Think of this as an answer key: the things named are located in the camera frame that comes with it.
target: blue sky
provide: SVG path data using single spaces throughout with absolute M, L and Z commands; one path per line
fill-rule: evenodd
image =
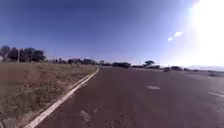
M 0 45 L 43 49 L 49 58 L 152 59 L 178 64 L 192 49 L 190 0 L 0 0 Z

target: sun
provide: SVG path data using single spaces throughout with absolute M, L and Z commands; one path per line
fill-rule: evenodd
M 197 37 L 196 59 L 224 65 L 224 0 L 200 0 L 191 9 L 191 26 Z

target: grass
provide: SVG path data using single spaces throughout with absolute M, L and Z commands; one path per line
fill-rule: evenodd
M 91 65 L 0 63 L 0 120 L 30 120 L 27 115 L 48 107 L 95 70 Z

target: road edge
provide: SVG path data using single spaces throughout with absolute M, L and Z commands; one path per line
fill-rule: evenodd
M 77 91 L 83 84 L 85 84 L 88 80 L 90 80 L 93 76 L 97 74 L 99 68 L 92 74 L 89 74 L 82 78 L 81 80 L 77 81 L 74 84 L 74 88 L 70 89 L 68 93 L 62 96 L 58 101 L 56 101 L 53 105 L 51 105 L 48 109 L 43 111 L 39 116 L 37 116 L 34 120 L 32 120 L 28 125 L 24 128 L 35 128 L 39 125 L 45 118 L 47 118 L 55 109 L 57 109 L 64 101 L 66 101 L 75 91 Z

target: road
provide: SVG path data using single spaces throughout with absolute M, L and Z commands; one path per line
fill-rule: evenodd
M 101 68 L 38 128 L 224 128 L 224 98 L 209 93 L 223 88 L 206 77 Z

